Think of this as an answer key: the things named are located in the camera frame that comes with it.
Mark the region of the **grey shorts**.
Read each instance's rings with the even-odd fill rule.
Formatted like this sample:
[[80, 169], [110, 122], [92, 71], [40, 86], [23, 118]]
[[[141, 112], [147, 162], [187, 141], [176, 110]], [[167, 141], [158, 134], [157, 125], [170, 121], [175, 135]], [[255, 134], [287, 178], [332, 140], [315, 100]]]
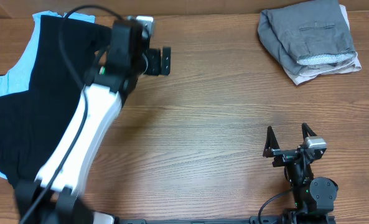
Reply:
[[295, 75], [307, 67], [343, 62], [356, 52], [340, 4], [334, 0], [265, 9], [258, 35], [266, 50]]

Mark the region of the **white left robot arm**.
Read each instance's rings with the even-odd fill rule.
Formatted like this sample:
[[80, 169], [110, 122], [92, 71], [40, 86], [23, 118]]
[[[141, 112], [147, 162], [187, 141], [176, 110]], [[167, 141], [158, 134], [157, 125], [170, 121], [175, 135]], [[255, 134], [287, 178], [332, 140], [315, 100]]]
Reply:
[[103, 54], [106, 64], [93, 65], [90, 79], [79, 84], [78, 106], [56, 150], [35, 181], [17, 186], [20, 223], [119, 223], [114, 215], [92, 210], [82, 194], [106, 131], [136, 87], [139, 74], [170, 74], [171, 48], [143, 51], [139, 64], [124, 73], [116, 66], [119, 56], [111, 49], [100, 49], [96, 57]]

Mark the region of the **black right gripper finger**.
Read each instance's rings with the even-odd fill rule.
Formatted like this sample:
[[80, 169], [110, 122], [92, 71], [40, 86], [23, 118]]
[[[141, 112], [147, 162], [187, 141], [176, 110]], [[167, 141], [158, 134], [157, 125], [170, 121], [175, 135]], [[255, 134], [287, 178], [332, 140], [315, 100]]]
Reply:
[[313, 132], [313, 130], [311, 130], [311, 128], [308, 126], [307, 123], [302, 123], [302, 136], [303, 136], [303, 139], [305, 139], [305, 138], [314, 137], [317, 135], [315, 132]]
[[271, 126], [268, 126], [264, 152], [273, 152], [278, 150], [280, 150], [280, 147], [277, 142], [273, 128]]

